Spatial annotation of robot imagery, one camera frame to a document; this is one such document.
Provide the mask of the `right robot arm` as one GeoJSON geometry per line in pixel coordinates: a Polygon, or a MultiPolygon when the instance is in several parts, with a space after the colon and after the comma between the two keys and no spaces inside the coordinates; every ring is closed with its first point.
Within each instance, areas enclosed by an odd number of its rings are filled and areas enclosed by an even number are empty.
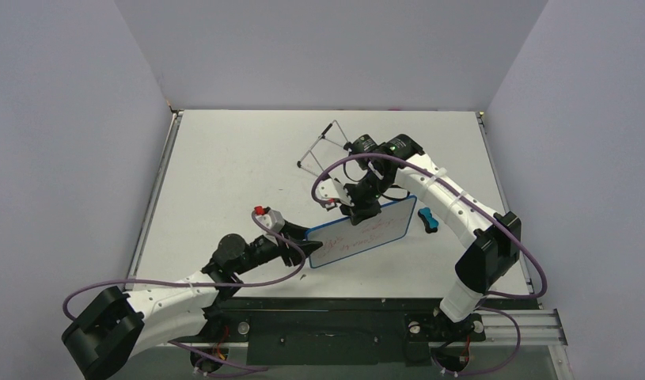
{"type": "Polygon", "coordinates": [[[456,336],[490,287],[518,261],[518,247],[497,228],[502,224],[517,237],[518,218],[511,213],[501,215],[469,196],[407,135],[381,144],[362,135],[344,148],[358,156],[358,165],[366,172],[357,183],[343,187],[350,203],[341,211],[352,225],[378,215],[379,198],[396,185],[425,204],[465,249],[455,264],[455,282],[432,318],[439,336],[456,336]]]}

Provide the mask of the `blue framed whiteboard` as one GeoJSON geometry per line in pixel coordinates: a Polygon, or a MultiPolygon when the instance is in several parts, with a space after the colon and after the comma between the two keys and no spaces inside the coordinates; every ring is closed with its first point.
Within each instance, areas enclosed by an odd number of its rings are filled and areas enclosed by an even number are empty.
{"type": "Polygon", "coordinates": [[[415,196],[409,196],[385,203],[380,214],[356,226],[344,217],[309,229],[306,239],[323,243],[309,256],[309,266],[321,268],[400,240],[408,232],[416,202],[415,196]]]}

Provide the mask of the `blue whiteboard eraser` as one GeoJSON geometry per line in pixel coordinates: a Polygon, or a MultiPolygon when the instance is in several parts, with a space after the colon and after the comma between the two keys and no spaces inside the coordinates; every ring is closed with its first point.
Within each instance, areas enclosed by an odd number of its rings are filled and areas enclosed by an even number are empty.
{"type": "Polygon", "coordinates": [[[419,219],[423,224],[423,228],[427,234],[438,232],[439,221],[433,216],[429,207],[420,208],[417,212],[419,219]]]}

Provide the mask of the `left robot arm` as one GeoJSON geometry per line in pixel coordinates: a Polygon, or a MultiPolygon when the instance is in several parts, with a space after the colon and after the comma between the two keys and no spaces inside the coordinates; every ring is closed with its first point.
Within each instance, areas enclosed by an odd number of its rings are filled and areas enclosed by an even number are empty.
{"type": "Polygon", "coordinates": [[[159,344],[195,335],[213,340],[223,320],[212,309],[245,286],[238,275],[277,258],[300,268],[323,246],[305,233],[284,221],[273,234],[264,232],[252,242],[227,234],[210,261],[182,280],[146,280],[140,291],[123,291],[118,281],[101,285],[94,300],[70,317],[62,342],[84,378],[108,379],[131,357],[159,344]]]}

